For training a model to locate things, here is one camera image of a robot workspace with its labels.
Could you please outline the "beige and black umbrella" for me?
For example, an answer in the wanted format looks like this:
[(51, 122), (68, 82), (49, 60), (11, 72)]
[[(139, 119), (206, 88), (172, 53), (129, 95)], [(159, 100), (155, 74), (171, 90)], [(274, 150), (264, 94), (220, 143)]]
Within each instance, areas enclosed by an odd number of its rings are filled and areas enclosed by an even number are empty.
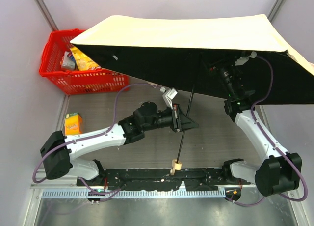
[[(227, 100), (217, 68), (232, 66), (252, 103), (310, 105), (314, 67), (263, 14), (219, 19), (110, 16), (71, 40), (99, 66), (182, 91)], [(243, 51), (256, 51), (235, 66)]]

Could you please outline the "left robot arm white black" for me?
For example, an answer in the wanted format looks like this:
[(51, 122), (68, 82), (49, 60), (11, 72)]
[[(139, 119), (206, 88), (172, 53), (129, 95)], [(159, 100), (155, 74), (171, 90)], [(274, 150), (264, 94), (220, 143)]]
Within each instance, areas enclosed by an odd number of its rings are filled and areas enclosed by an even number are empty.
[(86, 161), (81, 156), (112, 146), (137, 142), (146, 131), (169, 127), (183, 132), (199, 125), (186, 116), (178, 104), (159, 111), (153, 102), (145, 102), (133, 114), (115, 123), (113, 127), (80, 135), (64, 136), (62, 131), (53, 132), (40, 149), (47, 180), (59, 179), (67, 174), (93, 180), (101, 174), (96, 161)]

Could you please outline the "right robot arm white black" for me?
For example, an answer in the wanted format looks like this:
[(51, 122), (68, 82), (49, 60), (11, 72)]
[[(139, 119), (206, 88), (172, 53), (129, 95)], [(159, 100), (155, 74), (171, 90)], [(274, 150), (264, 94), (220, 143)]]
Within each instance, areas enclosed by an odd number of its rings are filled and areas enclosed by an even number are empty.
[(246, 92), (232, 66), (220, 66), (217, 74), (228, 98), (224, 102), (226, 115), (244, 132), (261, 160), (251, 165), (243, 159), (225, 161), (222, 169), (228, 181), (242, 179), (256, 185), (267, 197), (296, 190), (302, 180), (302, 159), (297, 153), (289, 153), (272, 136), (255, 111), (252, 92)]

